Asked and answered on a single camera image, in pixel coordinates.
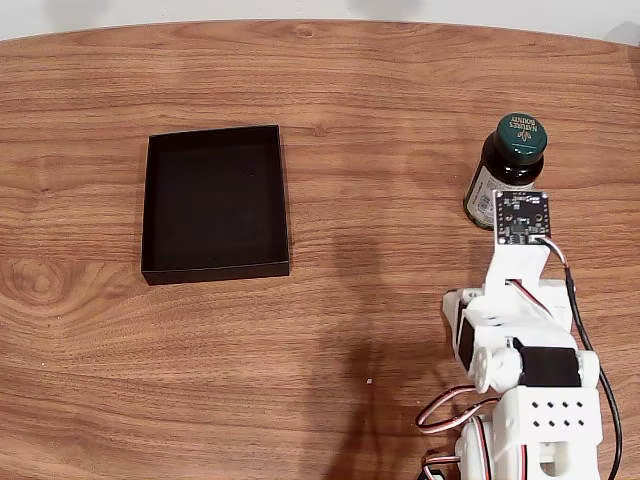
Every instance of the cable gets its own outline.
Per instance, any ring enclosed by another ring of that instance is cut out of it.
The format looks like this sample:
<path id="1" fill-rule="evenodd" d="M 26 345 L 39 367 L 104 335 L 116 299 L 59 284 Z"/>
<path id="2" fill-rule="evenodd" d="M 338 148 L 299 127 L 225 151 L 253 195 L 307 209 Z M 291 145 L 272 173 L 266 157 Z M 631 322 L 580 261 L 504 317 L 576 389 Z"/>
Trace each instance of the cable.
<path id="1" fill-rule="evenodd" d="M 520 447 L 520 470 L 522 473 L 522 480 L 527 480 L 527 446 L 522 445 Z"/>
<path id="2" fill-rule="evenodd" d="M 429 469 L 430 465 L 449 465 L 451 463 L 460 463 L 460 457 L 457 455 L 447 455 L 444 457 L 431 457 L 426 458 L 424 462 L 422 462 L 422 471 L 427 476 L 428 480 L 436 480 L 431 470 Z"/>
<path id="3" fill-rule="evenodd" d="M 491 397 L 480 402 L 474 403 L 469 408 L 467 408 L 460 415 L 456 415 L 455 417 L 451 417 L 447 420 L 442 420 L 440 422 L 434 422 L 425 424 L 427 419 L 433 414 L 433 412 L 443 403 L 448 402 L 456 395 L 460 395 L 461 393 L 475 392 L 476 387 L 473 385 L 460 385 L 457 387 L 453 387 L 446 392 L 440 394 L 435 398 L 429 405 L 427 405 L 422 412 L 416 417 L 416 426 L 420 429 L 422 433 L 427 435 L 431 435 L 434 433 L 440 433 L 452 428 L 456 428 L 459 425 L 462 425 L 464 422 L 469 420 L 471 417 L 475 415 L 475 413 L 480 410 L 485 405 L 490 403 L 497 403 L 497 397 Z"/>
<path id="4" fill-rule="evenodd" d="M 571 276 L 571 270 L 569 269 L 569 264 L 567 262 L 566 257 L 560 250 L 560 248 L 553 243 L 550 238 L 538 238 L 538 242 L 549 247 L 553 253 L 560 259 L 562 265 L 564 266 L 564 275 L 565 282 L 567 286 L 567 294 L 569 296 L 569 303 L 571 305 L 571 312 L 573 313 L 573 320 L 576 324 L 576 328 L 578 330 L 578 334 L 580 335 L 580 340 L 582 340 L 582 344 L 584 348 L 587 350 L 593 351 L 593 345 L 589 341 L 589 336 L 587 335 L 587 331 L 582 323 L 582 318 L 580 317 L 580 311 L 578 310 L 578 302 L 576 300 L 576 286 L 573 282 L 573 277 Z M 620 468 L 620 461 L 622 460 L 622 422 L 620 421 L 620 412 L 618 410 L 618 404 L 616 403 L 616 398 L 613 395 L 613 390 L 611 388 L 611 384 L 609 383 L 609 379 L 607 375 L 604 373 L 604 369 L 600 366 L 600 383 L 602 384 L 602 388 L 607 397 L 607 402 L 609 403 L 609 408 L 611 409 L 611 417 L 613 418 L 613 428 L 615 430 L 616 435 L 616 451 L 613 457 L 613 465 L 611 466 L 611 472 L 609 473 L 609 480 L 614 480 L 618 473 L 618 469 Z"/>
<path id="5" fill-rule="evenodd" d="M 520 280 L 507 280 L 506 283 L 507 285 L 512 285 L 513 287 L 515 287 L 518 292 L 522 294 L 522 296 L 533 303 L 536 307 L 544 311 L 548 319 L 553 321 L 553 315 L 551 314 L 549 309 L 545 307 L 544 304 L 540 300 L 538 300 L 529 290 L 527 290 L 525 286 L 522 285 L 522 282 Z"/>
<path id="6" fill-rule="evenodd" d="M 487 438 L 484 434 L 484 426 L 480 417 L 472 417 L 471 422 L 478 436 L 478 446 L 480 447 L 480 458 L 482 459 L 482 475 L 484 480 L 491 480 L 491 463 L 489 460 L 489 449 L 487 447 Z"/>

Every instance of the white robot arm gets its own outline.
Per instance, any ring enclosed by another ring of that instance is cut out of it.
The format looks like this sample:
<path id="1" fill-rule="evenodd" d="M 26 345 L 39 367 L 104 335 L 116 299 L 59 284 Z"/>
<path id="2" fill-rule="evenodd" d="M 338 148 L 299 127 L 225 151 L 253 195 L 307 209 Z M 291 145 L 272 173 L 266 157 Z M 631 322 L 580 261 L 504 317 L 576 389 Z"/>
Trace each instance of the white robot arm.
<path id="1" fill-rule="evenodd" d="M 562 255 L 550 239 L 548 197 L 496 191 L 494 216 L 495 251 L 484 286 L 443 298 L 455 356 L 473 385 L 445 392 L 416 420 L 427 434 L 462 426 L 455 455 L 427 459 L 423 478 L 442 479 L 430 465 L 455 462 L 461 480 L 600 480 L 598 356 L 578 349 L 571 335 L 565 281 L 540 279 L 550 249 Z M 489 388 L 501 398 L 428 423 L 455 395 Z M 489 415 L 476 416 L 490 404 Z"/>

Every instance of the wood grain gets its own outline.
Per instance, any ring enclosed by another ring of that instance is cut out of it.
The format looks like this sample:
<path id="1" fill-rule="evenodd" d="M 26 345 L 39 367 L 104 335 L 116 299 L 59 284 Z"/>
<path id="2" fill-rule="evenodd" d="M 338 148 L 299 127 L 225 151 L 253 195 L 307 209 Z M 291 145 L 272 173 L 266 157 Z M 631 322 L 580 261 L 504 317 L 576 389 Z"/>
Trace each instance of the wood grain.
<path id="1" fill-rule="evenodd" d="M 620 404 L 619 478 L 640 478 L 638 48 L 398 23 L 86 31 L 0 43 L 0 107 L 1 478 L 415 478 L 452 449 L 412 422 L 465 380 L 440 298 L 483 279 L 492 240 L 461 198 L 510 111 L 549 132 L 538 185 Z M 147 137 L 267 123 L 292 275 L 146 286 Z"/>

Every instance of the black tray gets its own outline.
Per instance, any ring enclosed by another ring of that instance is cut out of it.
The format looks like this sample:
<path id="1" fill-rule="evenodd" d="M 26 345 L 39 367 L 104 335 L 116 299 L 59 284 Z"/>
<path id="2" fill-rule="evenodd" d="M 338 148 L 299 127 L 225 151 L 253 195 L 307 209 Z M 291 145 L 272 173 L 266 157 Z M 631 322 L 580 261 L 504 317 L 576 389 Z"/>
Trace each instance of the black tray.
<path id="1" fill-rule="evenodd" d="M 141 263 L 150 285 L 288 275 L 278 126 L 150 137 Z"/>

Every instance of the black circuit board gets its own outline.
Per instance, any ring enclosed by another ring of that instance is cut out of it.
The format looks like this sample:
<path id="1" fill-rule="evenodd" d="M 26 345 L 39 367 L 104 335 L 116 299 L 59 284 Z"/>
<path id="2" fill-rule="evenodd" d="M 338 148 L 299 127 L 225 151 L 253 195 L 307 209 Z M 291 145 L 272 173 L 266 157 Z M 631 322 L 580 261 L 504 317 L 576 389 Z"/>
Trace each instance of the black circuit board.
<path id="1" fill-rule="evenodd" d="M 496 191 L 496 229 L 501 245 L 532 245 L 550 237 L 549 197 L 545 192 Z"/>

